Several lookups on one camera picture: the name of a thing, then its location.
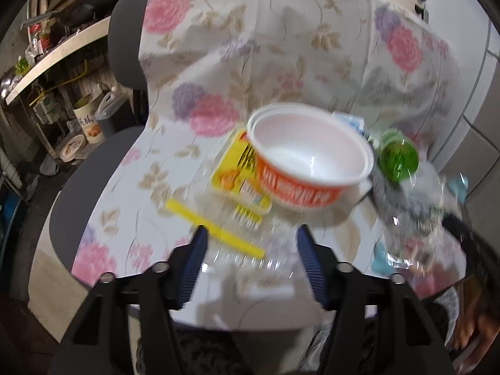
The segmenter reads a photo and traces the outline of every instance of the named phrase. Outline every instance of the green bottle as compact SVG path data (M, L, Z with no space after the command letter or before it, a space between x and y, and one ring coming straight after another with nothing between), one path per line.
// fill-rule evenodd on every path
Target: green bottle
M415 144L398 129L384 131L379 140L378 167L387 180L399 183L418 169Z

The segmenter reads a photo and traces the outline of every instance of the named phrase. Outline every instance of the bowl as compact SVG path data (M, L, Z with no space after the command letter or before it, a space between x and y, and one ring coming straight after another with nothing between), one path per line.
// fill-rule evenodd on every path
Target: bowl
M273 201L293 210L323 208L364 181L373 151L330 112L297 103L269 104L247 124L257 176Z

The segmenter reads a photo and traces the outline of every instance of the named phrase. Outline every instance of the white bucket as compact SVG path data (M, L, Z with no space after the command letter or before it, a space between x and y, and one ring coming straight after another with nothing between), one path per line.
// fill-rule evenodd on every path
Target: white bucket
M101 127L99 127L99 124L94 118L94 114L103 97L103 91L101 87L98 87L92 93L79 99L73 106L74 114L77 116L87 141L91 144L100 143L104 139Z

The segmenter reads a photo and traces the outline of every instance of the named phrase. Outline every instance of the black frying pan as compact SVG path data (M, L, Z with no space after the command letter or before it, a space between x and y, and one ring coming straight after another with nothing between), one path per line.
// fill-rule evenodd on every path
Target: black frying pan
M45 14L29 18L21 23L21 29L40 21L57 17L62 25L69 28L78 27L95 18L103 18L111 14L118 0L76 0L61 11L49 11Z

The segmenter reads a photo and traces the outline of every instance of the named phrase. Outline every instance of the pan handle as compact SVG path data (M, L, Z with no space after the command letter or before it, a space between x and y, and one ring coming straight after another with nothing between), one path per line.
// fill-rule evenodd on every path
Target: pan handle
M25 29L31 25L36 24L37 22L40 22L40 21L43 21L46 19L51 19L51 18L55 17L57 14L58 14L57 11L49 11L49 12L46 12L45 14L37 15L36 17L32 17L32 18L29 18L27 20L24 20L23 22L21 22L21 29Z

